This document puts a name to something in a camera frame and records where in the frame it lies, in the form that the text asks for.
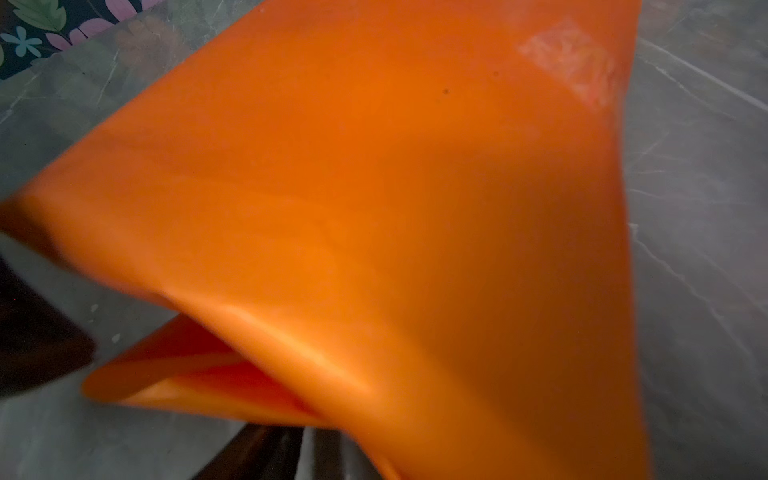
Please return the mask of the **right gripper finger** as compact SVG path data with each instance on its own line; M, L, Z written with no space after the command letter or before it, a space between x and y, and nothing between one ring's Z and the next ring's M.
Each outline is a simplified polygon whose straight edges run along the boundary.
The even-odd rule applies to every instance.
M293 480L303 439L299 427L247 424L194 480Z

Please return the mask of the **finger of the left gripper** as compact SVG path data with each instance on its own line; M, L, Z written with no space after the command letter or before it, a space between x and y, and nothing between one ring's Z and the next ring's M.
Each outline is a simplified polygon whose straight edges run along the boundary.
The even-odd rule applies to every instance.
M88 364L96 344L1 264L1 394L15 396Z

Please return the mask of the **clear tape strip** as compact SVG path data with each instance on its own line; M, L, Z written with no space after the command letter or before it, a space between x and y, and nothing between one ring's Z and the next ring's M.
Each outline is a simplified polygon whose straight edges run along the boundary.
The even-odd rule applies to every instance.
M570 19L524 42L517 50L563 83L593 110L615 110L622 79L613 55Z

